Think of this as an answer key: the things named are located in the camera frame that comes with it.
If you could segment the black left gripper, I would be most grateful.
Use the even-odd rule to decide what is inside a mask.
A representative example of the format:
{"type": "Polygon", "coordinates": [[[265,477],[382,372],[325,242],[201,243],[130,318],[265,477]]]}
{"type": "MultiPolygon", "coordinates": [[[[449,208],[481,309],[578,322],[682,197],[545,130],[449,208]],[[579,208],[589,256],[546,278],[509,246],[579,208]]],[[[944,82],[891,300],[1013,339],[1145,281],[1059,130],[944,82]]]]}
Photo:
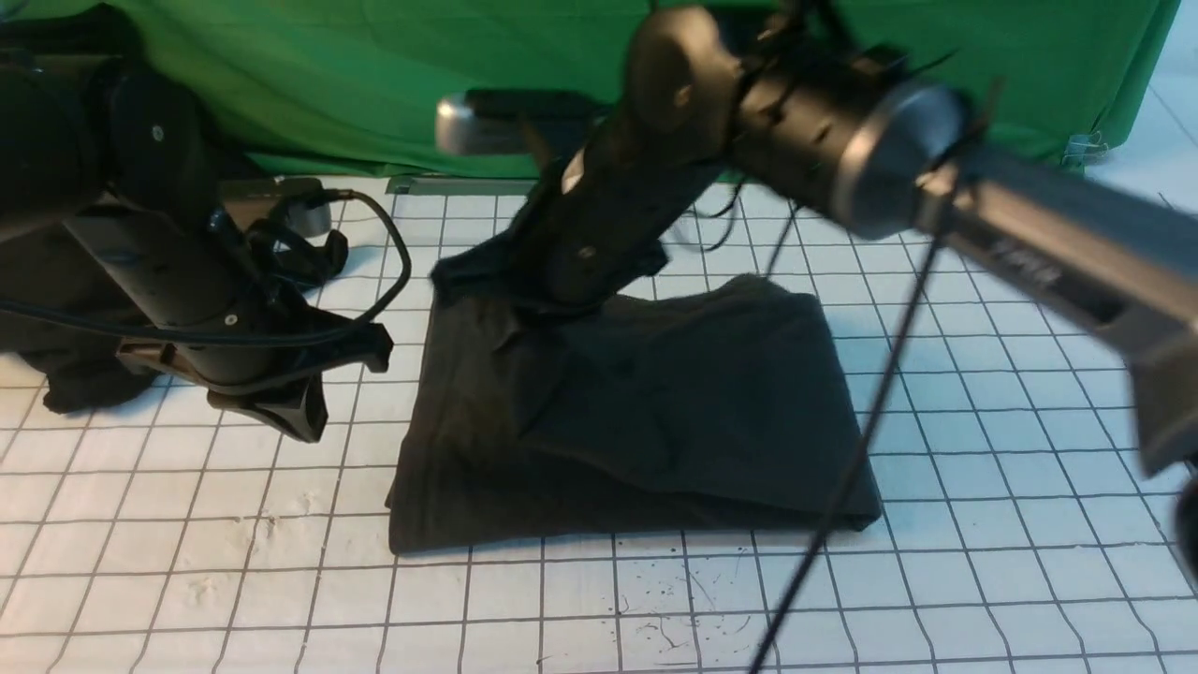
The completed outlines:
{"type": "Polygon", "coordinates": [[[323,374],[389,366],[381,303],[356,318],[313,306],[308,291],[258,268],[226,211],[189,221],[85,211],[66,230],[140,312],[137,323],[93,318],[90,329],[114,332],[116,358],[133,370],[202,387],[214,409],[315,444],[329,419],[323,374]]]}

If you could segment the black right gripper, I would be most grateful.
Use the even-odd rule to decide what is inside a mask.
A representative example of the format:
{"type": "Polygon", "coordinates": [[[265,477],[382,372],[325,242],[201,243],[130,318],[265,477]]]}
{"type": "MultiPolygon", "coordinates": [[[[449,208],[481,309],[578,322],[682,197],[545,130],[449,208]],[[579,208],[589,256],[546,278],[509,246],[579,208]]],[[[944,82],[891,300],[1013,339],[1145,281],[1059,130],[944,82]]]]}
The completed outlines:
{"type": "Polygon", "coordinates": [[[513,219],[512,293],[551,312],[611,298],[640,277],[641,257],[720,172],[719,156],[595,132],[513,219]]]}

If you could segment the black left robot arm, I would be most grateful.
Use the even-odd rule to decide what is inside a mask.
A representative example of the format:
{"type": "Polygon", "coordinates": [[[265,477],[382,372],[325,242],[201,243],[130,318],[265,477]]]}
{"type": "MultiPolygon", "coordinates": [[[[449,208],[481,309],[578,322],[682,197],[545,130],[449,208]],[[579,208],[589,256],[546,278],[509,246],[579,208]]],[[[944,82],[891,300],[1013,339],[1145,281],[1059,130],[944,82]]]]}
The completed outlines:
{"type": "Polygon", "coordinates": [[[61,225],[146,318],[81,318],[4,299],[4,312],[111,338],[133,374],[201,387],[214,409],[316,443],[327,425],[323,374],[346,364],[383,372],[392,338],[376,317],[403,283],[357,318],[311,306],[305,281],[278,263],[288,247],[335,265],[288,227],[295,210],[365,204],[406,251],[376,200],[322,186],[285,196],[242,230],[226,212],[196,101],[125,57],[47,71],[4,56],[4,233],[61,225]]]}

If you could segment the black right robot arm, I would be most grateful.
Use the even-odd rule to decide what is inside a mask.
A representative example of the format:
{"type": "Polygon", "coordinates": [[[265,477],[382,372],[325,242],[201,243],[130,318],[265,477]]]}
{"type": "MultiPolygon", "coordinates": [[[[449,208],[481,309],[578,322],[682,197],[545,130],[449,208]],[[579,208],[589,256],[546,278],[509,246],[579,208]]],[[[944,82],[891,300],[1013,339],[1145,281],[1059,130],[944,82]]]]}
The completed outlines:
{"type": "Polygon", "coordinates": [[[966,95],[855,43],[827,1],[674,6],[633,34],[623,90],[515,227],[514,296],[585,312],[724,168],[860,239],[914,229],[1117,351],[1142,470],[1194,463],[1194,217],[990,144],[966,95]]]}

